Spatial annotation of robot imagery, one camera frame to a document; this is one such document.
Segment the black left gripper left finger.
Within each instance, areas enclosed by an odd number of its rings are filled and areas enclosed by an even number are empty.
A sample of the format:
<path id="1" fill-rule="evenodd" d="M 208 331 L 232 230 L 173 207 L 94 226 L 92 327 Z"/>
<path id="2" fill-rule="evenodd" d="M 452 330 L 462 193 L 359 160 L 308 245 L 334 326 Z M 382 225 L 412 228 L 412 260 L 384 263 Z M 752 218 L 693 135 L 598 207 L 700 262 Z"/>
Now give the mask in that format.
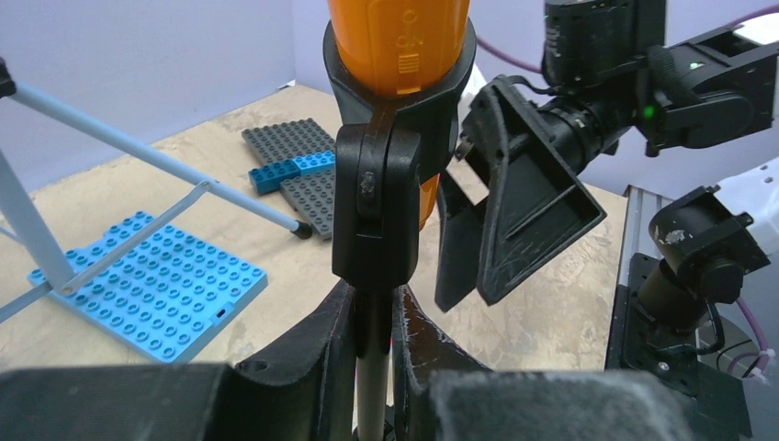
<path id="1" fill-rule="evenodd" d="M 354 291 L 339 281 L 322 303 L 235 367 L 240 440 L 348 440 L 356 345 Z"/>

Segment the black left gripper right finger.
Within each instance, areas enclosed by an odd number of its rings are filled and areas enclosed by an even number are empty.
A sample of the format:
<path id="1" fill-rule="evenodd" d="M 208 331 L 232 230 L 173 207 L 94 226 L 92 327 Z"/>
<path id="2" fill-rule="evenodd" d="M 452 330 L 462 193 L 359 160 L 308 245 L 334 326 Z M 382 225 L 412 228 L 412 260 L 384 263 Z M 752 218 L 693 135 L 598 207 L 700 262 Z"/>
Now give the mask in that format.
<path id="1" fill-rule="evenodd" d="M 487 371 L 422 310 L 411 288 L 399 287 L 392 306 L 393 420 L 397 440 L 433 440 L 428 383 L 440 370 Z"/>

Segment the black microphone stand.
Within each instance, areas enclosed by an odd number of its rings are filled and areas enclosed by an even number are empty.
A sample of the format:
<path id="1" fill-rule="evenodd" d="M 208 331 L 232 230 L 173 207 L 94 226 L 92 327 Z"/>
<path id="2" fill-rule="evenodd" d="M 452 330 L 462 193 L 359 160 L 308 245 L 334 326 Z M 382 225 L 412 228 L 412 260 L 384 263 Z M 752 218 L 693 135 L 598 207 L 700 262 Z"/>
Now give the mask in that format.
<path id="1" fill-rule="evenodd" d="M 342 118 L 335 149 L 333 272 L 354 291 L 356 436 L 384 436 L 393 301 L 418 262 L 420 186 L 454 151 L 457 104 L 476 55 L 464 27 L 454 65 L 410 95 L 375 95 L 347 71 L 327 28 L 323 59 Z"/>

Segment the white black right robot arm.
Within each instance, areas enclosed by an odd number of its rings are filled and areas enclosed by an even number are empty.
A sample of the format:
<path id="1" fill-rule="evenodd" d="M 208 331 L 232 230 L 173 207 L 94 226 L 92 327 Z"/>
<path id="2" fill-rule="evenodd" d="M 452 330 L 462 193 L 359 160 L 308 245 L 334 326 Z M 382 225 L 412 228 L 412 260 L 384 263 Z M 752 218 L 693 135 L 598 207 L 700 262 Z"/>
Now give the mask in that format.
<path id="1" fill-rule="evenodd" d="M 770 129 L 778 118 L 778 8 L 768 6 L 667 46 L 662 1 L 548 1 L 541 73 L 550 100 L 531 110 L 505 77 L 465 120 L 467 158 L 490 190 L 476 249 L 440 258 L 443 310 L 472 290 L 492 304 L 598 222 L 579 211 L 546 221 L 555 175 L 581 173 L 638 130 L 646 154 L 701 150 Z M 652 185 L 674 202 L 649 232 L 662 259 L 638 294 L 645 322 L 684 329 L 699 309 L 739 303 L 744 278 L 778 264 L 778 163 L 666 162 Z"/>

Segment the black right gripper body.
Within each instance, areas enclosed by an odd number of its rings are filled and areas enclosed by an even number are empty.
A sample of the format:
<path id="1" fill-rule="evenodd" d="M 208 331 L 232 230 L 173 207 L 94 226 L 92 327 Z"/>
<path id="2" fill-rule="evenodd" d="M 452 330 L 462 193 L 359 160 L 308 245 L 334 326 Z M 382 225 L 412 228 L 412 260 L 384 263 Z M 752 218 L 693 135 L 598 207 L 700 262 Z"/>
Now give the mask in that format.
<path id="1" fill-rule="evenodd" d="M 621 93 L 558 96 L 541 106 L 530 99 L 527 104 L 544 123 L 550 150 L 574 176 L 598 155 L 613 155 L 636 116 L 635 103 Z"/>

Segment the orange toy microphone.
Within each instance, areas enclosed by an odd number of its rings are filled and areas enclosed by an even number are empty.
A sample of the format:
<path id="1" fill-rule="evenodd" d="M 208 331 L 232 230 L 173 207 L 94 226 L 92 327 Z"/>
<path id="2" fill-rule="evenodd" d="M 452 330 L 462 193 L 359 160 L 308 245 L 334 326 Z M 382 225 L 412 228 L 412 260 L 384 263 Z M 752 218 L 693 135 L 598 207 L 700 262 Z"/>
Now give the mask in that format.
<path id="1" fill-rule="evenodd" d="M 454 65 L 469 23 L 466 1 L 332 1 L 327 28 L 347 71 L 377 96 L 397 98 L 439 81 Z M 440 175 L 420 186 L 419 231 Z"/>

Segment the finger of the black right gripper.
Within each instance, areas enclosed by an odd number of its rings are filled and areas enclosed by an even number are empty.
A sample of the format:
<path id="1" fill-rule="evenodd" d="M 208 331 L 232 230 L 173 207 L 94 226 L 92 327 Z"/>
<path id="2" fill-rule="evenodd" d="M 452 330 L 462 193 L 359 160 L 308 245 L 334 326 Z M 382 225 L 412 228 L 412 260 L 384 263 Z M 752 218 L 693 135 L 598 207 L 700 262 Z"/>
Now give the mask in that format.
<path id="1" fill-rule="evenodd" d="M 435 304 L 447 312 L 476 288 L 486 201 L 470 201 L 447 172 L 440 175 L 436 196 L 440 217 Z"/>
<path id="2" fill-rule="evenodd" d="M 499 75 L 476 94 L 459 153 L 489 189 L 477 291 L 502 301 L 605 216 L 550 150 L 549 133 L 517 87 Z"/>

